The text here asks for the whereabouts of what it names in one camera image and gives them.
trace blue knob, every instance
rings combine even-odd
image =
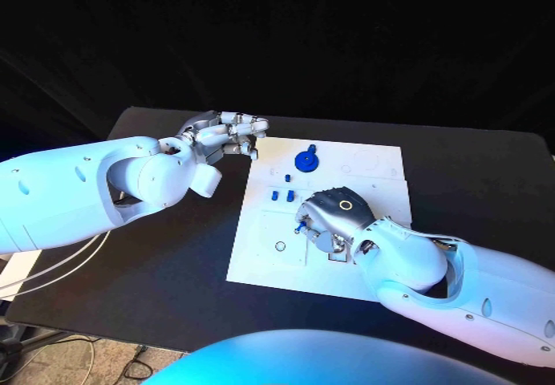
[[[297,154],[295,167],[302,172],[312,172],[318,167],[318,157],[315,156],[315,146],[312,144],[305,151]]]

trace white board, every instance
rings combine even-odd
[[[295,169],[295,155],[310,144],[317,148],[318,168],[304,173]],[[400,148],[269,137],[256,141],[256,148],[259,159],[248,174],[227,281],[376,301],[350,256],[334,255],[333,259],[346,261],[333,261],[294,233],[295,212],[314,192],[346,186],[364,198],[377,218],[389,215],[409,227]],[[292,202],[286,202],[289,190]]]

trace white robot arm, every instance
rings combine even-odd
[[[115,229],[183,198],[210,197],[223,154],[258,152],[265,119],[209,111],[174,137],[137,136],[59,148],[0,163],[0,254],[67,245]],[[114,201],[109,184],[128,197]]]
[[[369,289],[393,312],[498,357],[555,367],[555,273],[530,261],[376,220],[348,188],[299,207],[297,233],[325,253],[353,256]],[[318,232],[311,226],[325,231]],[[441,298],[426,293],[441,280]]]

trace black table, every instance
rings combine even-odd
[[[194,114],[132,107],[109,139],[173,136]],[[271,136],[400,146],[412,228],[457,235],[555,270],[555,164],[540,137],[284,117],[269,121]],[[422,347],[519,383],[552,383],[552,369],[491,356],[379,303],[225,280],[249,162],[246,156],[223,158],[213,198],[188,192],[170,209],[112,231],[85,267],[14,300],[8,320],[175,350],[261,330],[338,330]],[[79,245],[43,251],[33,272]]]

